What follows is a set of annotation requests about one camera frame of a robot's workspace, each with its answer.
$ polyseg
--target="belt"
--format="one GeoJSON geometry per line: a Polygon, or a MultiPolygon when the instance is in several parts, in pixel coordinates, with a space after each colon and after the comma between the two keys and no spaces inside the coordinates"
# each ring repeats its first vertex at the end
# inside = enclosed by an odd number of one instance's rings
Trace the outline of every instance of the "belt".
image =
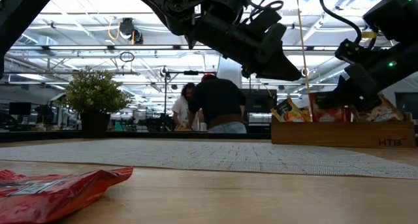
{"type": "Polygon", "coordinates": [[[243,123],[244,120],[242,119],[242,116],[239,114],[226,114],[222,116],[218,116],[207,123],[206,128],[211,129],[213,127],[216,127],[218,125],[222,125],[224,123],[230,123],[230,122],[240,122],[243,123]]]}

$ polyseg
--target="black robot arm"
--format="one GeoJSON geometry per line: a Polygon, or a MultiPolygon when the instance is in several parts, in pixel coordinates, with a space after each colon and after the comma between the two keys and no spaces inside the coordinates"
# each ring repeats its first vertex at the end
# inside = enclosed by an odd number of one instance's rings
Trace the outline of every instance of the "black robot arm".
{"type": "Polygon", "coordinates": [[[351,65],[344,69],[336,89],[322,102],[323,107],[361,105],[418,71],[417,0],[382,0],[363,20],[374,32],[398,43],[386,50],[373,50],[372,46],[360,46],[360,39],[343,41],[335,56],[351,65]]]}
{"type": "MultiPolygon", "coordinates": [[[[285,57],[282,41],[286,27],[273,8],[259,10],[250,23],[240,21],[251,0],[141,0],[175,35],[184,35],[189,48],[197,41],[242,65],[242,74],[260,78],[298,80],[300,71],[285,57]]],[[[1,0],[1,55],[23,33],[49,0],[1,0]]],[[[4,65],[0,66],[0,75],[4,65]]]]}

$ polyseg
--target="gray textured mat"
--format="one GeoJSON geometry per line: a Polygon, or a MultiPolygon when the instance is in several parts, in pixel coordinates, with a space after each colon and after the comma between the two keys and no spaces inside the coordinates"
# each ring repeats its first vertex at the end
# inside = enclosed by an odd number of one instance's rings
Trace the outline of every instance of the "gray textured mat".
{"type": "Polygon", "coordinates": [[[394,163],[363,153],[318,146],[278,146],[249,142],[71,142],[0,148],[0,159],[418,179],[418,167],[394,163]]]}

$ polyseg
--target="wooden crate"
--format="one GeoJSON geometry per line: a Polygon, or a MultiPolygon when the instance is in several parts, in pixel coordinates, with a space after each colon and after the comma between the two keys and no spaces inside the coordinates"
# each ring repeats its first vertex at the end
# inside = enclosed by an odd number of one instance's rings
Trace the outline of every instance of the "wooden crate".
{"type": "Polygon", "coordinates": [[[272,143],[354,148],[416,148],[411,114],[382,123],[288,123],[272,117],[272,143]]]}

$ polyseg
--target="green leafy plant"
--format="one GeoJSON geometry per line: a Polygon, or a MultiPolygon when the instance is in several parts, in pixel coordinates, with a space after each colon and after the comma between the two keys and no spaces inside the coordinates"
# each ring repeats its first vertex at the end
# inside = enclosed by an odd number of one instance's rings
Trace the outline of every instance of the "green leafy plant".
{"type": "Polygon", "coordinates": [[[129,102],[108,71],[80,71],[65,89],[65,102],[79,113],[113,113],[129,102]]]}

